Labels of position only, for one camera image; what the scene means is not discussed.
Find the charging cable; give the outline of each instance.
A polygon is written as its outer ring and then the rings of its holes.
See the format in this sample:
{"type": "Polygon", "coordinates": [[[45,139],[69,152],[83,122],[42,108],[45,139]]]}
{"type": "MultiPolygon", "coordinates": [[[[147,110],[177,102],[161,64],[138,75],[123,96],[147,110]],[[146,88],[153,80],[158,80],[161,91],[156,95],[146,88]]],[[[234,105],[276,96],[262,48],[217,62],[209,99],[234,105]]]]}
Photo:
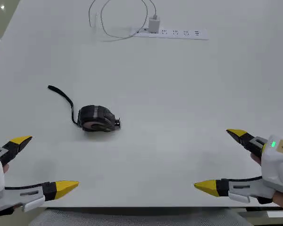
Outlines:
{"type": "MultiPolygon", "coordinates": [[[[90,11],[91,11],[91,8],[92,8],[92,6],[94,5],[95,1],[96,1],[96,0],[93,0],[93,1],[92,1],[91,5],[89,6],[89,10],[88,10],[88,18],[89,18],[89,26],[90,26],[90,27],[91,27],[90,11]]],[[[104,22],[103,22],[103,11],[104,11],[104,8],[107,6],[107,4],[108,4],[110,1],[111,1],[111,0],[108,0],[108,1],[104,4],[103,8],[102,8],[101,11],[100,11],[101,26],[102,26],[103,31],[105,32],[106,35],[108,35],[109,37],[118,38],[118,39],[120,39],[120,40],[122,40],[122,39],[128,39],[128,38],[133,37],[133,36],[136,35],[137,33],[139,33],[140,30],[144,28],[144,26],[145,26],[145,24],[146,24],[146,22],[147,22],[149,10],[148,10],[148,6],[147,6],[147,4],[145,3],[145,1],[144,1],[144,0],[141,0],[141,1],[143,2],[143,4],[145,5],[145,8],[146,8],[146,17],[145,17],[145,20],[144,20],[142,26],[141,26],[135,33],[133,33],[132,35],[129,35],[129,36],[127,36],[127,37],[118,37],[118,36],[109,34],[109,33],[106,31],[105,25],[104,25],[104,22]]],[[[153,3],[152,0],[149,0],[149,1],[152,3],[152,5],[153,5],[153,7],[154,7],[154,15],[153,15],[153,17],[150,17],[150,18],[149,18],[149,27],[148,27],[148,30],[149,30],[150,33],[158,33],[158,32],[159,32],[160,20],[159,20],[159,18],[158,18],[158,16],[157,16],[157,10],[156,10],[155,4],[153,3]]]]}

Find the white table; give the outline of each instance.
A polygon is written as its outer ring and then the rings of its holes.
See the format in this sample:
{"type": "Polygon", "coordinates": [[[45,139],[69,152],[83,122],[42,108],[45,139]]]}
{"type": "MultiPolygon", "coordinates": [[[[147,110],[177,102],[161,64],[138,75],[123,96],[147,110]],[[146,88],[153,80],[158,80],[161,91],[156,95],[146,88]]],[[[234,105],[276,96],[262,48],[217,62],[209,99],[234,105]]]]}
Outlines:
{"type": "MultiPolygon", "coordinates": [[[[103,42],[88,25],[88,0],[20,2],[0,43],[0,145],[34,138],[11,162],[8,186],[81,182],[45,206],[245,205],[192,183],[260,175],[227,128],[283,135],[283,1],[155,3],[162,26],[207,28],[210,40],[103,42]],[[108,107],[122,129],[84,133],[49,84],[76,112],[108,107]]],[[[138,1],[112,1],[106,26],[140,25],[144,11],[138,1]]]]}

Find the white power strip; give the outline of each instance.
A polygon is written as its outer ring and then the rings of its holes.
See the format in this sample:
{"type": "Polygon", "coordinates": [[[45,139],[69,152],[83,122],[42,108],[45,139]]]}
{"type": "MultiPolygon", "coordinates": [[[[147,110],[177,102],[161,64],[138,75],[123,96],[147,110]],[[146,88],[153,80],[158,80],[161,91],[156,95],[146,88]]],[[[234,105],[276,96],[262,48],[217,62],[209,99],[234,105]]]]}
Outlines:
{"type": "MultiPolygon", "coordinates": [[[[133,35],[138,29],[132,29],[133,35]]],[[[199,39],[208,40],[207,30],[178,30],[178,29],[164,29],[161,28],[159,33],[150,33],[145,27],[140,30],[134,37],[148,37],[148,38],[165,38],[165,39],[199,39]]]]}

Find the black strap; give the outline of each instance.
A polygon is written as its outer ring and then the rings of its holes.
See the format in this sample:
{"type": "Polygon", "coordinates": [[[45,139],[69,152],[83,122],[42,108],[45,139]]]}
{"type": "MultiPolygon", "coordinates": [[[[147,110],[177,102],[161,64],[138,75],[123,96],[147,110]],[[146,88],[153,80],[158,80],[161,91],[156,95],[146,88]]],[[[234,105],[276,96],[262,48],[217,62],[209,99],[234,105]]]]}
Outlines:
{"type": "Polygon", "coordinates": [[[71,120],[72,120],[72,122],[75,125],[78,125],[77,122],[75,121],[75,118],[74,118],[74,103],[72,102],[72,100],[62,90],[58,89],[57,87],[49,85],[48,88],[50,90],[60,94],[62,97],[64,97],[70,103],[70,106],[71,106],[71,120]]]}
{"type": "Polygon", "coordinates": [[[9,208],[7,208],[7,209],[5,209],[5,210],[1,210],[0,211],[0,216],[4,216],[4,215],[11,215],[11,214],[13,214],[14,213],[14,207],[9,207],[9,208]]]}

